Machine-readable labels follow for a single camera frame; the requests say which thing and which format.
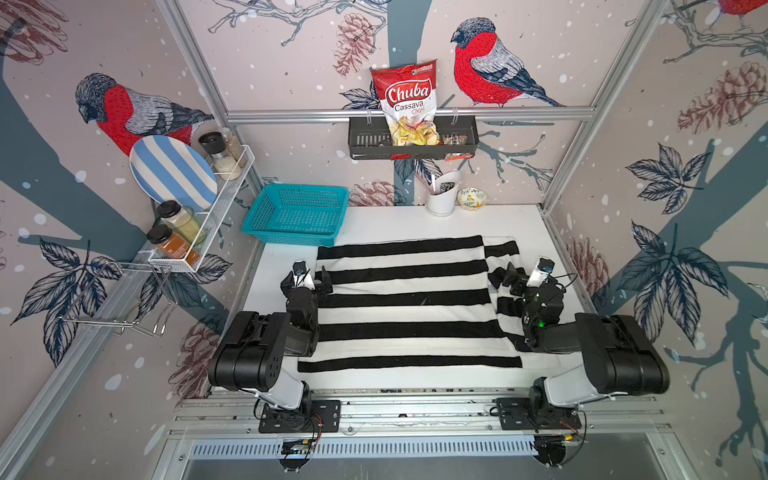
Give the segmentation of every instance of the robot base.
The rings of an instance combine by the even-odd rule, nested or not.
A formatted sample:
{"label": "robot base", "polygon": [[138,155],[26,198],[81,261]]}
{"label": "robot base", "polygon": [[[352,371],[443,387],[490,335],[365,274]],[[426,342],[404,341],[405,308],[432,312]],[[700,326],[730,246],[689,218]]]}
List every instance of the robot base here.
{"label": "robot base", "polygon": [[[323,433],[339,431],[339,417],[341,416],[341,402],[338,400],[316,400],[312,402],[310,417],[314,414],[323,419]],[[272,409],[264,405],[259,422],[259,433],[311,433],[313,425],[307,422],[307,418],[296,411]]]}

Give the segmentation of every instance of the spice jar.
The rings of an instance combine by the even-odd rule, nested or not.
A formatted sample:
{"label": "spice jar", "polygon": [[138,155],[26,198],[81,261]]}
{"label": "spice jar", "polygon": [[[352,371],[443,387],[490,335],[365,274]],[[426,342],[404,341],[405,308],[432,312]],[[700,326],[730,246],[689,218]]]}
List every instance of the spice jar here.
{"label": "spice jar", "polygon": [[147,240],[152,243],[155,248],[162,250],[170,258],[182,259],[187,257],[187,263],[190,266],[194,266],[195,262],[200,259],[200,254],[192,250],[192,246],[187,241],[174,233],[168,225],[157,225],[152,227],[147,232]]}
{"label": "spice jar", "polygon": [[200,226],[197,225],[197,222],[187,209],[182,208],[177,201],[169,200],[157,205],[157,214],[160,215],[163,223],[181,235],[181,238],[185,239],[190,245],[194,242],[197,232],[200,231]]}
{"label": "spice jar", "polygon": [[201,135],[197,141],[203,145],[213,160],[214,170],[219,174],[226,174],[224,180],[240,178],[243,171],[237,166],[237,161],[227,153],[227,144],[224,143],[224,137],[220,132],[212,131]]}
{"label": "spice jar", "polygon": [[237,161],[238,167],[245,167],[248,163],[248,157],[243,156],[243,145],[237,139],[237,135],[229,128],[220,128],[221,136],[224,137],[224,143],[227,144],[227,153]]}

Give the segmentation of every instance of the bird illustration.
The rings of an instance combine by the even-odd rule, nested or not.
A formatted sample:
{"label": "bird illustration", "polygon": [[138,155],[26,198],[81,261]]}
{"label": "bird illustration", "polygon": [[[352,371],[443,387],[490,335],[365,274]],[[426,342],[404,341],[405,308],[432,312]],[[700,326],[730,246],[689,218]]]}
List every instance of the bird illustration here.
{"label": "bird illustration", "polygon": [[742,31],[747,30],[748,28],[752,28],[751,25],[745,25],[744,24],[744,15],[748,14],[752,10],[758,7],[762,7],[766,3],[768,3],[768,0],[694,0],[694,2],[687,3],[685,5],[680,6],[680,10],[686,10],[688,8],[691,8],[695,5],[699,5],[700,3],[709,2],[714,3],[717,5],[717,10],[710,13],[709,16],[707,16],[707,22],[711,18],[711,16],[716,15],[714,20],[712,20],[712,23],[710,23],[710,26],[707,27],[707,31],[714,30],[715,23],[717,23],[718,20],[720,20],[720,17],[723,15],[739,15],[739,24],[741,25],[741,28],[736,30],[734,34]]}
{"label": "bird illustration", "polygon": [[74,98],[85,123],[99,128],[126,154],[142,137],[167,135],[189,144],[196,129],[214,116],[182,107],[160,95],[145,95],[92,73],[78,85]]}
{"label": "bird illustration", "polygon": [[538,98],[553,107],[563,105],[547,96],[531,78],[523,61],[513,55],[496,35],[487,18],[470,18],[451,37],[457,44],[454,78],[459,88],[476,104],[498,104],[512,98]]}

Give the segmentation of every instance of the plate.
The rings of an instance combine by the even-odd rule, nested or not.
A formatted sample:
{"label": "plate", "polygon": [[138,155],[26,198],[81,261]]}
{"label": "plate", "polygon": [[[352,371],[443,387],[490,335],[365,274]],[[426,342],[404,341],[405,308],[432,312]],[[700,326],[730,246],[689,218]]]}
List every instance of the plate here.
{"label": "plate", "polygon": [[183,141],[165,135],[144,137],[131,148],[131,173],[152,200],[176,200],[202,212],[216,201],[218,186],[210,165]]}

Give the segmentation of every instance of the teal plastic basket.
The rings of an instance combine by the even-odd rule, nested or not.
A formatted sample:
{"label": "teal plastic basket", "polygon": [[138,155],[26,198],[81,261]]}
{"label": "teal plastic basket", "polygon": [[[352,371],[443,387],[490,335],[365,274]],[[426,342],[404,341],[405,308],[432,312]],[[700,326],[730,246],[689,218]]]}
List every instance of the teal plastic basket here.
{"label": "teal plastic basket", "polygon": [[250,208],[243,232],[265,243],[333,247],[348,203],[342,187],[271,184]]}

